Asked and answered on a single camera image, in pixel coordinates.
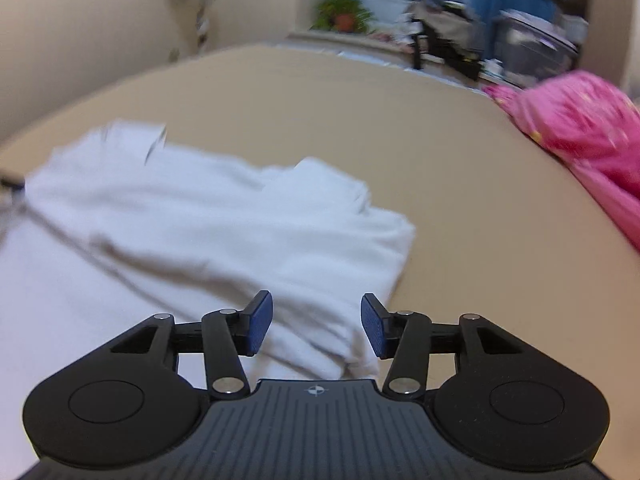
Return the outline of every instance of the pink floral cloth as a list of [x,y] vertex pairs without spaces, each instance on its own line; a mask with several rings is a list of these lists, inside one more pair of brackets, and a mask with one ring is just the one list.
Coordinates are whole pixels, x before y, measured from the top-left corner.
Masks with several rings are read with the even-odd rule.
[[640,250],[640,113],[631,100],[582,71],[525,91],[493,86],[484,92],[567,165]]

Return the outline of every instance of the terracotta pot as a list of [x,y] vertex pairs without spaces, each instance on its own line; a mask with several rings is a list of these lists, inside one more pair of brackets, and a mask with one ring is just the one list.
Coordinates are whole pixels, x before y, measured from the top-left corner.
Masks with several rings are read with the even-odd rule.
[[353,14],[338,14],[335,17],[335,30],[338,32],[353,32],[355,18]]

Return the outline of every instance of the folded white fabric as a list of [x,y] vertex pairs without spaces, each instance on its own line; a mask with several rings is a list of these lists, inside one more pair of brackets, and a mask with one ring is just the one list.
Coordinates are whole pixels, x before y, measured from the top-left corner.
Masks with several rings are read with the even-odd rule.
[[[39,308],[68,301],[73,306],[60,308],[59,336],[69,338],[95,323],[90,332],[103,336],[94,343],[100,344],[153,312],[170,312],[178,322],[199,320],[211,310],[243,308],[267,289],[273,323],[260,354],[242,361],[252,381],[375,376],[377,360],[360,325],[360,298],[373,292],[388,300],[414,238],[404,216],[370,206],[364,183],[320,160],[254,168],[232,156],[165,144],[164,126],[125,121],[58,150],[27,179],[24,210],[22,224],[10,228],[0,244],[0,286],[7,285],[5,301],[11,302],[1,306],[3,317],[24,320],[24,314],[5,314],[25,303],[37,326]],[[17,249],[15,237],[28,230],[52,241]],[[65,250],[75,259],[68,273],[33,265]],[[33,270],[21,277],[11,272],[13,281],[3,283],[2,268],[15,268],[15,259],[31,259],[24,267]],[[79,270],[82,262],[90,270]],[[43,279],[46,273],[56,279]],[[31,282],[23,283],[27,290],[20,280]],[[30,292],[33,280],[56,286],[40,286],[37,298]],[[99,282],[100,298],[87,280]],[[84,294],[75,290],[78,283]],[[105,322],[97,308],[108,303],[110,287],[113,301],[135,300],[116,307],[126,312],[121,319]],[[3,324],[2,330],[10,327]],[[7,336],[0,340],[5,355],[20,345]],[[77,357],[89,350],[85,346]],[[25,355],[46,358],[37,341]],[[66,364],[55,357],[52,362],[56,367],[36,367],[45,375],[22,381],[20,395]],[[180,373],[202,385],[204,377],[195,375],[200,370],[190,377],[181,365]]]

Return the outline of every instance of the silver screw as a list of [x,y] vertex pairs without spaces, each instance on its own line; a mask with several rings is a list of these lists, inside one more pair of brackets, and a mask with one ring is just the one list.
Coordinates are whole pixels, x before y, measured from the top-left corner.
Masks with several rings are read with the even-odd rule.
[[244,383],[235,377],[220,377],[211,386],[221,394],[236,394],[244,388]]
[[389,383],[389,389],[396,394],[414,394],[420,389],[420,383],[411,377],[398,377]]

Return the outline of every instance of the plastic storage bin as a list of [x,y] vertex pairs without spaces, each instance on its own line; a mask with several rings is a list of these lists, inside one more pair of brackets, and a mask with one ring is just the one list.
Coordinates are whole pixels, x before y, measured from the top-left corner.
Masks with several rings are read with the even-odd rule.
[[567,72],[577,56],[576,47],[546,20],[514,10],[497,20],[495,57],[509,83],[529,88]]

